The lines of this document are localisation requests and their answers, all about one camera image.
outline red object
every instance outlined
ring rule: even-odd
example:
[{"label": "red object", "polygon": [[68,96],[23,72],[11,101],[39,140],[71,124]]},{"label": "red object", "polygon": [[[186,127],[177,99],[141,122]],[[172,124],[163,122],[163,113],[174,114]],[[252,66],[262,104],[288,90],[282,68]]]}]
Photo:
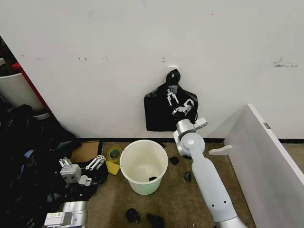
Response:
[{"label": "red object", "polygon": [[50,110],[50,108],[47,105],[47,103],[45,102],[45,100],[42,98],[42,96],[40,95],[40,93],[38,92],[38,90],[36,89],[36,87],[34,86],[34,84],[31,82],[29,76],[23,70],[23,68],[20,65],[20,63],[18,63],[18,62],[14,63],[13,65],[11,65],[11,67],[14,68],[14,69],[19,69],[20,70],[21,74],[23,75],[23,77],[25,78],[25,80],[28,82],[29,86],[32,88],[32,90],[34,91],[34,93],[36,94],[36,96],[38,97],[38,99],[40,100],[40,102],[43,104],[44,108],[47,110],[47,112],[50,115],[54,116],[54,114]]}]

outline black baseboard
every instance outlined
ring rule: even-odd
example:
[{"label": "black baseboard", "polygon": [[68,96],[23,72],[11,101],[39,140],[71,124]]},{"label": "black baseboard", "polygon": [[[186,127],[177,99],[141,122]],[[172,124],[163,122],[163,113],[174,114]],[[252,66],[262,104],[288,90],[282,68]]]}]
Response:
[{"label": "black baseboard", "polygon": [[[102,142],[134,142],[141,139],[153,140],[158,143],[174,143],[173,138],[79,138],[83,142],[87,141],[102,141]],[[223,143],[222,138],[204,138],[205,143]],[[304,139],[279,139],[281,143],[302,144]]]},{"label": "black baseboard", "polygon": [[[148,139],[158,143],[174,143],[173,138],[79,138],[83,142],[87,141],[102,141],[102,142],[134,142],[141,139]],[[205,143],[223,143],[224,139],[220,138],[204,138]]]},{"label": "black baseboard", "polygon": [[303,144],[304,139],[279,139],[280,143]]}]

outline tape roll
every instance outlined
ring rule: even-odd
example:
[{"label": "tape roll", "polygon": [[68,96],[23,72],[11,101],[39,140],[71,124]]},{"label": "tape roll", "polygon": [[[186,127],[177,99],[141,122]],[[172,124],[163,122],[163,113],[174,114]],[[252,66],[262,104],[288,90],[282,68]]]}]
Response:
[{"label": "tape roll", "polygon": [[123,150],[120,147],[111,147],[106,153],[106,159],[119,165],[120,155],[122,152]]}]

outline plastic bucket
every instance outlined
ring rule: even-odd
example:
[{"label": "plastic bucket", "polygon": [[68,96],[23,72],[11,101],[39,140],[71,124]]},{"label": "plastic bucket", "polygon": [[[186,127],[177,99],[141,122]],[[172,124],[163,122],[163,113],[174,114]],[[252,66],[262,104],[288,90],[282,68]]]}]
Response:
[{"label": "plastic bucket", "polygon": [[168,167],[168,155],[158,143],[138,140],[129,144],[120,157],[120,169],[131,188],[140,195],[155,192]]}]

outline cardboard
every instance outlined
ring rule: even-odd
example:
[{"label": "cardboard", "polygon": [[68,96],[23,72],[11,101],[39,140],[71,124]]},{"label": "cardboard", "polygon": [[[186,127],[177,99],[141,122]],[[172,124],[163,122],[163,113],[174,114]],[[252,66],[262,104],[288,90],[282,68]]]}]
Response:
[{"label": "cardboard", "polygon": [[73,151],[71,162],[88,162],[97,156],[99,141],[83,142],[80,147]]}]

